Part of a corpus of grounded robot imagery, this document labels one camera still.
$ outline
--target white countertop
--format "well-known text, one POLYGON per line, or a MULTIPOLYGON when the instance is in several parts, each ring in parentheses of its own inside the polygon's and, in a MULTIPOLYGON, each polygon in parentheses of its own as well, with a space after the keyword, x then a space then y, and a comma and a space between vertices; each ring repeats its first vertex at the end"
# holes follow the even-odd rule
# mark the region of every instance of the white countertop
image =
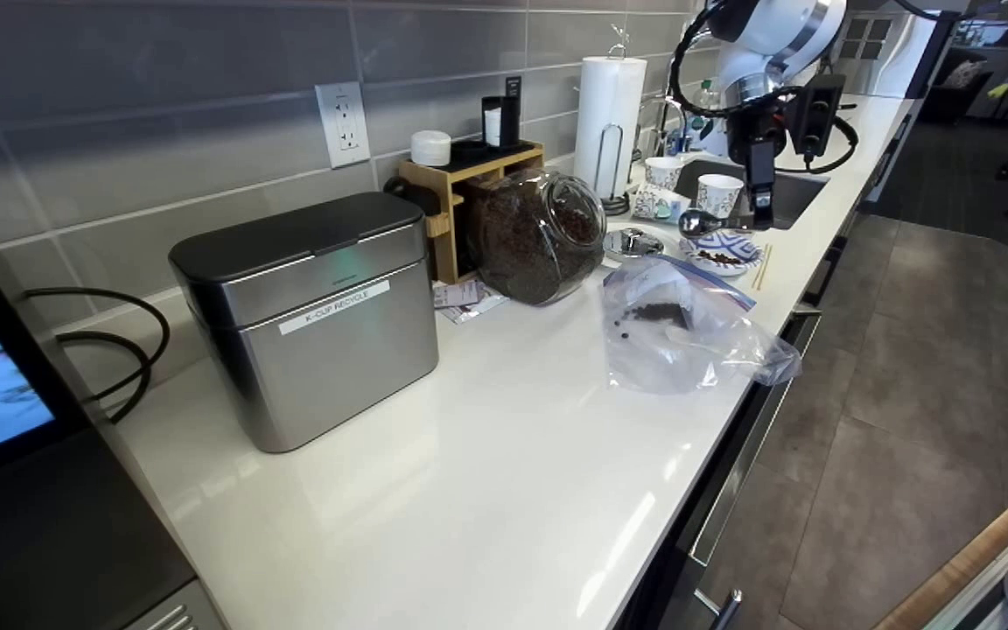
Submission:
MULTIPOLYGON (((764 288, 739 288, 765 330, 902 120, 897 99, 852 102, 855 162, 791 230, 757 235, 764 288)), ((119 433, 233 630, 608 625, 739 391, 611 387, 597 318, 592 276, 553 308, 442 322, 433 375, 289 456, 251 448, 209 359, 119 433)))

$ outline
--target wall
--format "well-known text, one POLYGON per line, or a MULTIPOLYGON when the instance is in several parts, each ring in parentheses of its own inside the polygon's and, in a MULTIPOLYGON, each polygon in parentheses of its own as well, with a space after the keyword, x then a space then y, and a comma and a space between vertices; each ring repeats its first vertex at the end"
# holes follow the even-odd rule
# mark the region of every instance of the wall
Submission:
POLYGON ((413 130, 477 132, 504 74, 525 77, 525 141, 568 157, 578 59, 648 57, 650 121, 686 18, 688 0, 0 0, 0 251, 28 288, 167 290, 179 237, 377 189, 413 130), (369 163, 329 169, 326 80, 365 83, 369 163))

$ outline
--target stainless steel bread box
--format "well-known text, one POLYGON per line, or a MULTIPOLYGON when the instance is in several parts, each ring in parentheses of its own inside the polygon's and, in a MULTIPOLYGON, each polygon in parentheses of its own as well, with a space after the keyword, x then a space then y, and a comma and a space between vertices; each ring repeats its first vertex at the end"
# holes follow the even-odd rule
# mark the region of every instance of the stainless steel bread box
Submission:
POLYGON ((261 452, 300 448, 433 371, 425 256, 425 213, 380 191, 172 247, 261 452))

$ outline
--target clear plastic bag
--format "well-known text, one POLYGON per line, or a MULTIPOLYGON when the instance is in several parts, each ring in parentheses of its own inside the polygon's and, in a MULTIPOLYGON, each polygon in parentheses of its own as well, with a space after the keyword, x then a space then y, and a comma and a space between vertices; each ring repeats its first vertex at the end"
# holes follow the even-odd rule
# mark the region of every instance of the clear plastic bag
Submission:
POLYGON ((798 349, 764 331, 749 300, 716 290, 671 258, 635 258, 606 276, 608 377, 643 391, 781 386, 798 375, 798 349))
POLYGON ((477 276, 513 300, 548 304, 602 261, 606 213, 573 176, 482 183, 471 216, 477 276))

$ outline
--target paper towel roll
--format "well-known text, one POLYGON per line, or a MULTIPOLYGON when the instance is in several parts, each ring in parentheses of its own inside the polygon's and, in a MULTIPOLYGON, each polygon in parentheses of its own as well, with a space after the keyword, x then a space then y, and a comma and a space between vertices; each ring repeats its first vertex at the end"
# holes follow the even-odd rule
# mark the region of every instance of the paper towel roll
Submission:
POLYGON ((597 191, 621 196, 635 162, 638 115, 648 59, 583 57, 578 102, 573 176, 597 191))

